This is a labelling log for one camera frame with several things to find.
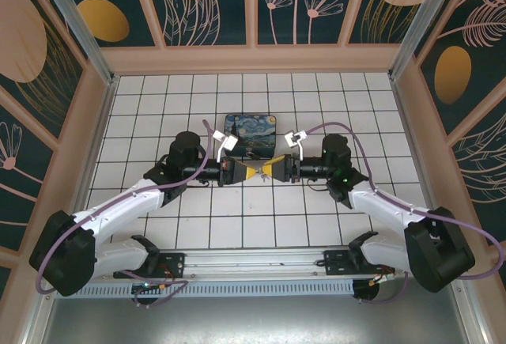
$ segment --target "white grid floor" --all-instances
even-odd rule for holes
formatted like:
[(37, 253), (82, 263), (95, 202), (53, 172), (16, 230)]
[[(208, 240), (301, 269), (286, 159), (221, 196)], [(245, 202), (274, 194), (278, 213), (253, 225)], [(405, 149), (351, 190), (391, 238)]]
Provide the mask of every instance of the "white grid floor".
[[(376, 183), (425, 206), (390, 82), (381, 73), (121, 77), (88, 206), (141, 179), (180, 131), (201, 135), (206, 148), (202, 119), (223, 130), (229, 113), (276, 116), (276, 155), (291, 153), (282, 136), (288, 130), (345, 123), (358, 133)], [(311, 135), (304, 141), (304, 155), (319, 156), (324, 134), (329, 133), (342, 129), (328, 127)], [(350, 137), (349, 144), (353, 163), (365, 172)], [(336, 205), (326, 192), (313, 191), (305, 182), (264, 183), (256, 176), (244, 184), (188, 189), (111, 239), (142, 234), (161, 249), (326, 246), (348, 244), (371, 228), (384, 229), (369, 216)]]

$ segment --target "enclosure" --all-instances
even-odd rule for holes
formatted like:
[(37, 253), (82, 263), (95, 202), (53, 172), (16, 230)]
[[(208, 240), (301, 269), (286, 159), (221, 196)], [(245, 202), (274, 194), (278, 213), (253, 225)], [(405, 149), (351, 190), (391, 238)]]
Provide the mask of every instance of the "enclosure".
[[(506, 341), (504, 267), (439, 293), (410, 276), (383, 306), (353, 299), (361, 277), (317, 261), (391, 227), (322, 180), (191, 181), (115, 231), (108, 243), (143, 235), (185, 258), (186, 291), (152, 311), (111, 274), (40, 295), (28, 264), (56, 211), (129, 189), (179, 132), (206, 148), (202, 120), (223, 131), (230, 114), (274, 117), (274, 157), (296, 152), (291, 130), (343, 123), (364, 153), (325, 126), (304, 155), (342, 134), (379, 189), (444, 206), (506, 248), (506, 0), (0, 0), (0, 15), (0, 342)], [(470, 274), (494, 267), (493, 243), (463, 234)]]

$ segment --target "grid tile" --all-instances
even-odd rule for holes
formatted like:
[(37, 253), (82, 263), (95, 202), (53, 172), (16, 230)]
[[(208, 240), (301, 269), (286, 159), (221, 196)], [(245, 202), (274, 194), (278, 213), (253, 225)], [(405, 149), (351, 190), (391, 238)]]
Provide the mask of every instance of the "grid tile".
[[(385, 74), (363, 73), (124, 77), (102, 142), (89, 206), (141, 179), (168, 153), (179, 132), (195, 131), (206, 147), (202, 119), (222, 130), (225, 116), (239, 112), (277, 118), (276, 155), (297, 152), (283, 138), (288, 130), (307, 130), (323, 121), (352, 127), (379, 188), (423, 206), (410, 148), (385, 79)], [(319, 157), (324, 134), (329, 133), (349, 139), (353, 166), (365, 173), (361, 154), (357, 159), (356, 145), (341, 127), (311, 134), (303, 142), (304, 155)], [(218, 145), (212, 147), (215, 155)], [(259, 167), (262, 161), (248, 164)], [(293, 185), (256, 176), (227, 187), (202, 187), (197, 181), (189, 186), (198, 188), (188, 188), (182, 197), (152, 211), (147, 219), (133, 221), (112, 239), (145, 234), (161, 249), (325, 246), (347, 244), (371, 229), (369, 216), (334, 203), (327, 191), (315, 191), (325, 188), (324, 180)]]

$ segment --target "white cable clip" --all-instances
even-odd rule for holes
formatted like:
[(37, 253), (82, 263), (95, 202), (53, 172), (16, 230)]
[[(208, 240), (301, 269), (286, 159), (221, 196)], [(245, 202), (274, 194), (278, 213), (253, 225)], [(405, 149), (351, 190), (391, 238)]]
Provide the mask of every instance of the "white cable clip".
[(302, 144), (300, 143), (302, 140), (308, 138), (308, 134), (305, 130), (301, 130), (300, 132), (293, 133), (291, 130), (287, 134), (285, 134), (285, 140), (288, 143), (290, 148), (295, 148), (299, 146), (299, 159), (302, 161), (304, 159), (304, 150), (302, 149)]
[(234, 146), (236, 146), (236, 143), (239, 141), (239, 139), (234, 136), (233, 134), (230, 134), (229, 136), (221, 133), (219, 130), (215, 130), (213, 133), (213, 138), (221, 142), (220, 149), (218, 150), (216, 161), (219, 163), (221, 160), (221, 152), (223, 149), (226, 150), (232, 150), (234, 149)]

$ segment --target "purple cable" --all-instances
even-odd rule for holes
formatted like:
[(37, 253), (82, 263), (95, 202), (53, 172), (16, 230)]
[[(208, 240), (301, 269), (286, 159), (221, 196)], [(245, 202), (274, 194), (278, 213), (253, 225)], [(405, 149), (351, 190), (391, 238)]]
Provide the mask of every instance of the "purple cable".
[(398, 202), (398, 201), (396, 201), (396, 200), (394, 200), (392, 198), (389, 198), (388, 196), (386, 196), (385, 194), (383, 194), (381, 192), (381, 190), (378, 190), (377, 187), (376, 187), (376, 185), (372, 181), (371, 167), (369, 166), (368, 159), (365, 156), (364, 147), (362, 146), (362, 144), (361, 144), (360, 140), (358, 139), (357, 135), (355, 133), (353, 133), (352, 130), (349, 127), (347, 127), (345, 124), (343, 124), (343, 123), (336, 123), (336, 122), (324, 123), (324, 124), (318, 125), (317, 127), (312, 128), (310, 130), (306, 130), (306, 133), (307, 134), (311, 134), (315, 130), (318, 130), (318, 129), (323, 128), (323, 127), (328, 127), (330, 125), (337, 125), (339, 127), (343, 127), (343, 128), (345, 128), (352, 135), (353, 140), (355, 140), (355, 142), (357, 143), (358, 148), (360, 149), (360, 151), (362, 153), (362, 157), (364, 158), (365, 168), (367, 169), (368, 178), (369, 178), (369, 184), (371, 185), (371, 188), (374, 191), (376, 191), (377, 195), (379, 195), (381, 198), (383, 198), (387, 202), (392, 203), (394, 206), (396, 206), (396, 207), (398, 207), (398, 208), (400, 208), (402, 210), (411, 212), (412, 214), (416, 214), (416, 215), (420, 215), (420, 216), (424, 216), (424, 217), (429, 217), (431, 219), (435, 219), (435, 220), (439, 220), (439, 221), (445, 221), (447, 223), (457, 224), (457, 225), (460, 225), (462, 227), (466, 227), (468, 229), (472, 229), (475, 232), (478, 232), (481, 235), (485, 236), (487, 239), (489, 239), (492, 242), (492, 244), (494, 244), (496, 246), (497, 251), (499, 252), (499, 259), (497, 260), (496, 265), (494, 267), (492, 267), (492, 269), (487, 270), (487, 271), (485, 271), (483, 273), (480, 273), (480, 274), (463, 275), (463, 276), (460, 276), (459, 279), (462, 279), (462, 280), (465, 280), (465, 281), (469, 281), (469, 280), (473, 280), (473, 279), (486, 278), (486, 277), (488, 277), (488, 276), (496, 273), (500, 269), (500, 267), (502, 267), (503, 262), (504, 262), (504, 249), (500, 245), (499, 241), (497, 241), (497, 239), (494, 236), (492, 236), (490, 233), (488, 233), (485, 230), (483, 230), (481, 228), (478, 228), (478, 227), (476, 227), (476, 226), (474, 226), (472, 224), (466, 223), (465, 221), (459, 221), (459, 220), (456, 220), (456, 219), (451, 219), (449, 217), (435, 215), (435, 214), (431, 214), (429, 212), (412, 209), (410, 206), (406, 206), (405, 204), (402, 204), (402, 203), (400, 203), (400, 202)]
[(165, 302), (171, 300), (172, 297), (174, 297), (179, 291), (181, 291), (182, 289), (184, 289), (188, 285), (188, 281), (186, 279), (182, 279), (181, 281), (157, 281), (154, 279), (149, 279), (149, 278), (144, 278), (144, 277), (138, 276), (128, 270), (123, 270), (122, 273), (128, 275), (129, 277), (138, 279), (139, 281), (143, 281), (143, 282), (156, 283), (158, 285), (166, 285), (166, 286), (181, 285), (176, 290), (174, 290), (170, 294), (168, 294), (166, 297), (158, 298), (156, 301), (154, 301), (153, 303), (150, 303), (150, 304), (141, 304), (138, 301), (137, 297), (140, 293), (142, 293), (143, 290), (142, 289), (137, 290), (137, 292), (134, 294), (134, 302), (137, 305), (137, 307), (143, 307), (146, 309), (151, 308), (151, 307), (156, 307), (159, 304), (162, 304), (162, 303), (165, 303)]
[(402, 283), (401, 289), (391, 298), (383, 299), (382, 301), (369, 301), (367, 299), (359, 299), (359, 302), (364, 302), (367, 304), (386, 304), (386, 303), (392, 303), (395, 302), (397, 299), (400, 298), (400, 296), (404, 293), (406, 290), (406, 287), (408, 286), (408, 272), (404, 272), (404, 282)]
[(143, 188), (139, 188), (135, 192), (131, 192), (129, 194), (122, 195), (121, 197), (110, 201), (105, 206), (102, 206), (101, 208), (99, 208), (95, 212), (91, 213), (89, 216), (87, 216), (84, 219), (82, 219), (81, 221), (79, 221), (76, 225), (73, 225), (70, 229), (66, 230), (55, 241), (55, 243), (52, 245), (52, 247), (49, 249), (49, 251), (47, 251), (47, 254), (44, 257), (44, 260), (40, 264), (39, 271), (37, 272), (36, 283), (35, 283), (35, 288), (36, 288), (36, 290), (40, 294), (50, 294), (50, 293), (52, 293), (52, 292), (55, 291), (55, 288), (51, 288), (51, 289), (47, 289), (47, 290), (44, 290), (42, 288), (41, 282), (42, 282), (43, 273), (46, 270), (47, 263), (49, 263), (49, 260), (51, 259), (51, 257), (55, 253), (55, 251), (58, 248), (58, 246), (68, 236), (70, 236), (72, 234), (72, 232), (76, 231), (82, 225), (84, 225), (88, 221), (92, 220), (95, 216), (102, 214), (105, 210), (108, 210), (109, 208), (115, 206), (116, 204), (118, 204), (119, 202), (122, 202), (125, 199), (128, 199), (131, 196), (135, 197), (136, 195), (141, 194), (142, 192), (145, 192), (145, 191), (165, 190), (165, 189), (168, 189), (168, 188), (174, 188), (174, 187), (178, 187), (178, 186), (183, 186), (185, 183), (188, 183), (191, 180), (194, 180), (198, 176), (198, 174), (200, 174), (200, 172), (204, 169), (204, 166), (206, 166), (207, 160), (209, 160), (209, 153), (211, 152), (212, 143), (213, 143), (213, 131), (211, 130), (211, 127), (210, 127), (209, 123), (205, 119), (202, 121), (202, 123), (204, 124), (204, 126), (207, 129), (207, 151), (206, 151), (206, 155), (204, 156), (204, 159), (202, 160), (202, 163), (201, 163), (200, 167), (197, 169), (197, 171), (194, 174), (192, 174), (191, 176), (189, 176), (188, 178), (186, 178), (185, 180), (181, 180), (179, 182), (168, 183), (168, 184), (161, 184), (161, 185), (156, 185), (156, 186), (143, 187)]

